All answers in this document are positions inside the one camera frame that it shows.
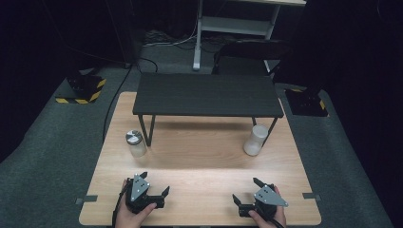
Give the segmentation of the person's right hand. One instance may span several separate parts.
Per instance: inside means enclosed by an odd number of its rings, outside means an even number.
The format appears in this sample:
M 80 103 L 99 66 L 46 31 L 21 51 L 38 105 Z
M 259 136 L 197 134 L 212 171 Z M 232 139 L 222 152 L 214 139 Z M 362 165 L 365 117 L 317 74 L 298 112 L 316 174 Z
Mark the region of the person's right hand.
M 279 194 L 278 188 L 274 185 L 275 191 Z M 270 220 L 265 220 L 257 212 L 251 210 L 250 218 L 257 224 L 259 228 L 286 228 L 286 217 L 284 207 L 279 206 L 275 216 Z

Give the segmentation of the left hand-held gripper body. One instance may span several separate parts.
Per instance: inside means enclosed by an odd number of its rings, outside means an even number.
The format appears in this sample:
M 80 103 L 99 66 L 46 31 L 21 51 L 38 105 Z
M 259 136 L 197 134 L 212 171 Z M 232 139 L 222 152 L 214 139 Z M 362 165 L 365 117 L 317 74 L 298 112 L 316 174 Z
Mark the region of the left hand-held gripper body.
M 151 203 L 156 203 L 157 208 L 164 208 L 165 206 L 165 198 L 161 195 L 149 196 L 147 194 L 150 183 L 145 179 L 141 178 L 140 174 L 135 174 L 132 179 L 127 181 L 125 204 L 134 214 L 140 213 Z

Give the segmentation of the black base with yellow stripes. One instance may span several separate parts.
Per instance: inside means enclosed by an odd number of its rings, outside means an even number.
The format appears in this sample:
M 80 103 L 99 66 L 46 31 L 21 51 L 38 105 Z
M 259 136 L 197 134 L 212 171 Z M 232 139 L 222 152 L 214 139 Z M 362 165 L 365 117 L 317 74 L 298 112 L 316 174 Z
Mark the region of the black base with yellow stripes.
M 294 115 L 327 117 L 328 112 L 323 100 L 316 95 L 309 95 L 300 89 L 285 89 L 291 111 Z
M 55 92 L 55 101 L 59 104 L 78 105 L 94 103 L 105 83 L 106 79 L 95 75 L 66 78 Z

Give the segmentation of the white metal desk frame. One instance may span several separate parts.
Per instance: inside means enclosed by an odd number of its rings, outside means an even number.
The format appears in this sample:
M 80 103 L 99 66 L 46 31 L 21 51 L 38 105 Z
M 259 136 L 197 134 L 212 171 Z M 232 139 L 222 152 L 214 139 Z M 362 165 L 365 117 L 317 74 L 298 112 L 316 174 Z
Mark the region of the white metal desk frame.
M 192 68 L 198 71 L 201 68 L 202 57 L 202 33 L 204 31 L 237 33 L 263 36 L 269 40 L 276 25 L 281 6 L 303 7 L 306 0 L 231 0 L 241 2 L 253 2 L 273 5 L 273 13 L 269 21 L 257 21 L 218 16 L 203 15 L 203 0 L 198 0 L 196 44 Z

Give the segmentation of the clear jar with silver lid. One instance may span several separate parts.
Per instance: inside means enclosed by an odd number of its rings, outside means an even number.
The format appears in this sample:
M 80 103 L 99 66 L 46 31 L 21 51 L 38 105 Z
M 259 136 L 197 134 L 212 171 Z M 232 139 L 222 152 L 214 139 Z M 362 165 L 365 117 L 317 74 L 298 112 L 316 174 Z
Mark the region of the clear jar with silver lid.
M 140 131 L 129 130 L 125 135 L 125 140 L 134 158 L 140 158 L 146 153 L 144 137 Z

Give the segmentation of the white frosted jar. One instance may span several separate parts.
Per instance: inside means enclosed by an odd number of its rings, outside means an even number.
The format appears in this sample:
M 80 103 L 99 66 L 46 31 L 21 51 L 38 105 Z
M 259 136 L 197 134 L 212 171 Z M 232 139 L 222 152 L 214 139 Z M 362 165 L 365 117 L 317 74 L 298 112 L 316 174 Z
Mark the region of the white frosted jar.
M 243 145 L 244 152 L 249 156 L 257 156 L 267 140 L 268 135 L 269 129 L 265 125 L 254 125 L 249 138 Z

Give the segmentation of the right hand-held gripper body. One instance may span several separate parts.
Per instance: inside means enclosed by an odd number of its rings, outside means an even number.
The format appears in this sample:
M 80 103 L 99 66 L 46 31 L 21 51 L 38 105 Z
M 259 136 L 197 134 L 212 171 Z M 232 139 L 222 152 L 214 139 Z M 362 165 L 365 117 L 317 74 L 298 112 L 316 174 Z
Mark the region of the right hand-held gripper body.
M 251 210 L 257 212 L 263 219 L 270 220 L 275 216 L 279 206 L 288 207 L 288 202 L 276 191 L 273 184 L 263 184 L 258 192 L 254 194 L 255 202 L 244 204 L 238 200 L 239 215 L 249 218 Z

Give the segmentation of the person's left hand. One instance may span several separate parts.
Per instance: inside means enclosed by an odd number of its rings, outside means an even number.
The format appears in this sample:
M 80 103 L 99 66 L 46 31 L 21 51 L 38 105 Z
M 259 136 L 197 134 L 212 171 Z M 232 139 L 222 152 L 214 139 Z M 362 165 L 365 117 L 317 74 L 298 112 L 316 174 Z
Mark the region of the person's left hand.
M 125 195 L 122 195 L 116 209 L 115 228 L 141 228 L 145 219 L 152 213 L 156 206 L 156 203 L 151 203 L 140 213 L 133 214 L 125 204 Z

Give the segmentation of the black low shelf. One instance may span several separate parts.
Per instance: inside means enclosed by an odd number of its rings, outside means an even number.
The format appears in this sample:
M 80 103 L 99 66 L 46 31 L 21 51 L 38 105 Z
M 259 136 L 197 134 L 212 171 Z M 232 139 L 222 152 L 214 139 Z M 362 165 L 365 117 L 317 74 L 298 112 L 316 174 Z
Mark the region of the black low shelf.
M 144 116 L 205 116 L 271 118 L 284 116 L 268 76 L 144 73 L 132 113 L 139 119 L 145 144 L 151 145 L 152 127 Z

